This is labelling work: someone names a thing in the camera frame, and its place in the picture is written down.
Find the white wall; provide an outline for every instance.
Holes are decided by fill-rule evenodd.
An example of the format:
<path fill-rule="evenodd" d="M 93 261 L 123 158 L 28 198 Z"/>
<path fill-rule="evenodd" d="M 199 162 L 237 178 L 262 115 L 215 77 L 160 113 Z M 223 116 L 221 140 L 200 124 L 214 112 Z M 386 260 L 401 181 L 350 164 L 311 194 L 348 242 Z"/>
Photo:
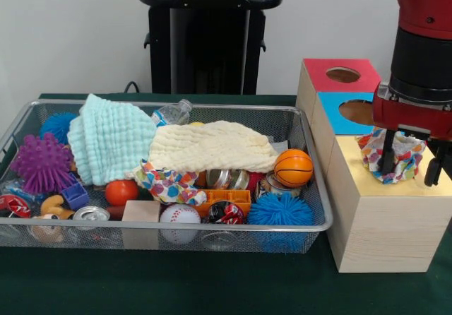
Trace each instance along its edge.
<path fill-rule="evenodd" d="M 150 90 L 139 0 L 0 0 L 0 133 L 40 93 Z M 387 78 L 395 0 L 284 0 L 266 12 L 260 94 L 295 94 L 302 57 L 370 58 Z"/>

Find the light blue towel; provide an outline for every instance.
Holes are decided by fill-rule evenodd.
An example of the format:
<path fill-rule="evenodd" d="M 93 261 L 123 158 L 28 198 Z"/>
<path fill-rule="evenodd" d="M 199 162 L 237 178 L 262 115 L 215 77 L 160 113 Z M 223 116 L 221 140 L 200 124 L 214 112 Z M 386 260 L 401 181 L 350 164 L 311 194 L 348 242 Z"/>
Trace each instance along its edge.
<path fill-rule="evenodd" d="M 155 130 L 152 119 L 138 107 L 90 94 L 68 133 L 83 182 L 102 186 L 124 179 L 148 158 Z"/>

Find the folded cloth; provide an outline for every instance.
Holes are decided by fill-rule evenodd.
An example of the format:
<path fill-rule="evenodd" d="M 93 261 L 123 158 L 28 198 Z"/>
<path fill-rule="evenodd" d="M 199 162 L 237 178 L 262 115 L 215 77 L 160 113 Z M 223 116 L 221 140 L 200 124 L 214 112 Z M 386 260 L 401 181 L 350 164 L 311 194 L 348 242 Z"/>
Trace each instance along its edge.
<path fill-rule="evenodd" d="M 399 131 L 395 133 L 394 169 L 389 174 L 382 175 L 378 162 L 383 154 L 385 135 L 386 129 L 374 128 L 371 134 L 357 138 L 364 166 L 369 168 L 370 172 L 383 184 L 412 179 L 419 171 L 418 165 L 421 162 L 426 143 L 414 137 L 404 136 Z"/>
<path fill-rule="evenodd" d="M 90 94 L 68 133 L 83 183 L 102 186 L 125 178 L 148 155 L 155 130 L 152 119 L 138 107 Z"/>
<path fill-rule="evenodd" d="M 266 136 L 238 123 L 217 121 L 203 126 L 161 126 L 155 132 L 149 161 L 155 169 L 177 172 L 269 172 L 277 156 Z"/>
<path fill-rule="evenodd" d="M 135 179 L 138 185 L 149 190 L 156 201 L 194 206 L 207 201 L 206 193 L 194 187 L 198 178 L 195 172 L 155 170 L 149 162 L 142 160 L 139 169 L 128 173 L 128 178 Z"/>

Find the small orange tomato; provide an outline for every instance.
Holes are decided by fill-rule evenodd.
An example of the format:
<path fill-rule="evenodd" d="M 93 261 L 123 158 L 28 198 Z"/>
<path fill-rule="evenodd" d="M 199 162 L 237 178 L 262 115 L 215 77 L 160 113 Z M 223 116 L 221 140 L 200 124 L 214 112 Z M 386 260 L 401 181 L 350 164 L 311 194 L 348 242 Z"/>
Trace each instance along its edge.
<path fill-rule="evenodd" d="M 107 201 L 112 206 L 125 206 L 128 200 L 135 200 L 138 194 L 137 184 L 128 179 L 110 182 L 105 189 Z"/>

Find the black cable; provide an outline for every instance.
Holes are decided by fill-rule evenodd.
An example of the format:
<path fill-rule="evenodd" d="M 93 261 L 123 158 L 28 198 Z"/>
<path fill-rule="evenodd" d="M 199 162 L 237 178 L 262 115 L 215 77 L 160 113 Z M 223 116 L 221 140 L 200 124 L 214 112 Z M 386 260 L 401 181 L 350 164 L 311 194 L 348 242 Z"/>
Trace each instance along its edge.
<path fill-rule="evenodd" d="M 124 90 L 124 93 L 128 93 L 129 92 L 129 88 L 131 87 L 131 85 L 133 85 L 135 87 L 135 90 L 136 90 L 137 93 L 140 93 L 140 89 L 138 88 L 138 84 L 136 84 L 134 81 L 130 81 L 126 85 L 126 89 Z"/>

